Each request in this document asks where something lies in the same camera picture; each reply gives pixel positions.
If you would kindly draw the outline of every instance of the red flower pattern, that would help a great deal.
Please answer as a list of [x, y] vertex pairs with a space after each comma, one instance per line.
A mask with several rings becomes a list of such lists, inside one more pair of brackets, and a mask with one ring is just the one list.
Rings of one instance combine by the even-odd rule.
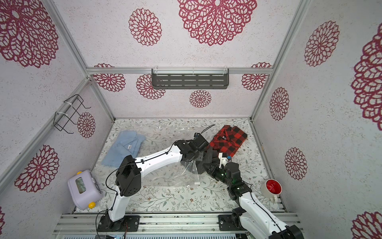
[[285, 167], [292, 178], [303, 179], [308, 169], [305, 155], [298, 148], [290, 148], [285, 155]]
[[5, 60], [40, 68], [56, 58], [58, 35], [39, 0], [1, 0], [0, 23], [0, 51]]
[[211, 102], [211, 94], [205, 90], [197, 90], [191, 93], [190, 103], [196, 108], [206, 107]]
[[338, 25], [332, 21], [327, 21], [314, 30], [305, 47], [306, 63], [315, 67], [325, 62], [336, 48], [339, 35]]
[[158, 18], [149, 10], [135, 10], [129, 20], [129, 28], [134, 39], [144, 46], [156, 44], [162, 36]]
[[96, 122], [94, 117], [88, 112], [82, 113], [78, 117], [77, 128], [82, 137], [90, 138], [96, 130]]
[[354, 66], [354, 103], [360, 105], [362, 116], [376, 122], [382, 130], [382, 23], [373, 39], [362, 49], [361, 60]]
[[[259, 62], [251, 67], [262, 68], [262, 67], [272, 67], [272, 65], [266, 62]], [[263, 88], [267, 78], [268, 78], [267, 74], [245, 74], [241, 78], [241, 84], [246, 89], [249, 89], [252, 91], [258, 90]]]
[[43, 145], [24, 171], [15, 180], [20, 191], [37, 192], [50, 184], [57, 174], [58, 157], [54, 148]]
[[148, 99], [159, 99], [166, 92], [164, 89], [154, 89], [152, 87], [151, 74], [141, 75], [137, 79], [137, 89], [141, 95]]
[[5, 214], [1, 211], [1, 207], [0, 207], [0, 235], [2, 234], [2, 229], [5, 224], [4, 215]]
[[[98, 64], [94, 67], [112, 67], [109, 64]], [[125, 78], [123, 74], [95, 74], [94, 80], [104, 89], [116, 92], [121, 91], [125, 87]]]
[[357, 215], [352, 221], [353, 239], [381, 239], [382, 238], [382, 215], [379, 212]]
[[275, 120], [282, 120], [289, 108], [288, 92], [282, 88], [277, 88], [270, 98], [269, 111], [270, 115]]
[[212, 46], [231, 41], [250, 22], [256, 0], [178, 0], [183, 27], [192, 38]]

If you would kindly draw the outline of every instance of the white mug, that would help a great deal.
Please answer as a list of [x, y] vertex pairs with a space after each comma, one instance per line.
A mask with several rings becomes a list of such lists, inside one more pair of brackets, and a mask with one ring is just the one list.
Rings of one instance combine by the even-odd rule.
[[261, 185], [260, 191], [261, 191], [261, 194], [264, 197], [269, 198], [272, 203], [277, 203], [278, 202], [277, 195], [281, 193], [282, 187], [277, 180], [268, 179], [263, 183], [263, 185]]

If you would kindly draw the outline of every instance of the folded shirt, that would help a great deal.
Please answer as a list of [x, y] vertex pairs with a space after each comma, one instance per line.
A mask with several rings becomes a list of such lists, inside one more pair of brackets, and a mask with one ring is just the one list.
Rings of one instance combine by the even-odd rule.
[[110, 167], [119, 167], [126, 156], [131, 155], [133, 158], [136, 158], [141, 143], [145, 139], [146, 137], [144, 135], [139, 135], [136, 131], [121, 131], [101, 164]]
[[212, 139], [209, 149], [212, 147], [214, 150], [220, 153], [227, 153], [228, 156], [234, 156], [236, 151], [240, 148], [242, 143], [247, 138], [247, 134], [244, 133], [239, 127], [231, 127], [225, 125]]

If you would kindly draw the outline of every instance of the mug handle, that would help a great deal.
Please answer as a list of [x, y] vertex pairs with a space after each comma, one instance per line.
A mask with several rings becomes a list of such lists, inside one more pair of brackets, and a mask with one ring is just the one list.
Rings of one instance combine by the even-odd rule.
[[273, 195], [273, 197], [270, 198], [270, 201], [271, 201], [272, 203], [277, 203], [277, 202], [278, 202], [278, 198], [277, 198], [277, 196], [276, 196], [276, 195]]

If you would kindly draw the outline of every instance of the red plaid shirt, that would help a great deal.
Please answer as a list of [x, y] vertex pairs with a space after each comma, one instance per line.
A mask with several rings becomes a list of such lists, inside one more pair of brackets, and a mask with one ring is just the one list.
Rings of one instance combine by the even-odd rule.
[[229, 156], [234, 156], [241, 144], [247, 138], [247, 134], [240, 128], [225, 125], [212, 139], [210, 145], [214, 150], [220, 153], [227, 153]]

